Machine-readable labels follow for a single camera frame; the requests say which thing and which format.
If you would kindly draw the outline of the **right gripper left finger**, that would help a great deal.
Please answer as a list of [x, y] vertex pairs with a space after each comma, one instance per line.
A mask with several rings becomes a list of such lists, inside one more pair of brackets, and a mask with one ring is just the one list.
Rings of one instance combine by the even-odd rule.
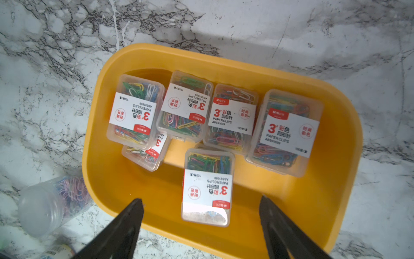
[[131, 259], [138, 241], [144, 208], [134, 199], [75, 259]]

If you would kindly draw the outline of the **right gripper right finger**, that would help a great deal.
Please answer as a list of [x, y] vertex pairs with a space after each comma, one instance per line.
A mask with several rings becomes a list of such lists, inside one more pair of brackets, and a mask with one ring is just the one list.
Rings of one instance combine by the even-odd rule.
[[330, 259], [276, 204], [262, 196], [259, 216], [271, 259]]

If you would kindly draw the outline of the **round clear clip jar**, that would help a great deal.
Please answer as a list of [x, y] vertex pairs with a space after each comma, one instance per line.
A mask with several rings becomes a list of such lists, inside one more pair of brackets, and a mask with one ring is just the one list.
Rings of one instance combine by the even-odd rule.
[[68, 175], [20, 192], [18, 216], [25, 232], [43, 237], [87, 211], [93, 200], [84, 178]]

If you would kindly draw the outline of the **yellow plastic storage box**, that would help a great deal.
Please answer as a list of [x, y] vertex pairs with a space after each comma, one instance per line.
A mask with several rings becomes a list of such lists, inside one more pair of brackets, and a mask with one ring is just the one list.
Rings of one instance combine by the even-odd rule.
[[[168, 85], [175, 71], [214, 84], [252, 90], [263, 99], [282, 90], [322, 103], [320, 125], [302, 177], [249, 164], [243, 156], [194, 150], [174, 140], [153, 173], [128, 160], [107, 137], [124, 74]], [[224, 258], [268, 256], [259, 217], [269, 197], [320, 248], [331, 251], [340, 232], [362, 153], [363, 134], [351, 101], [329, 83], [155, 44], [116, 52], [101, 69], [83, 152], [83, 176], [95, 203], [117, 216], [139, 198], [144, 229]]]

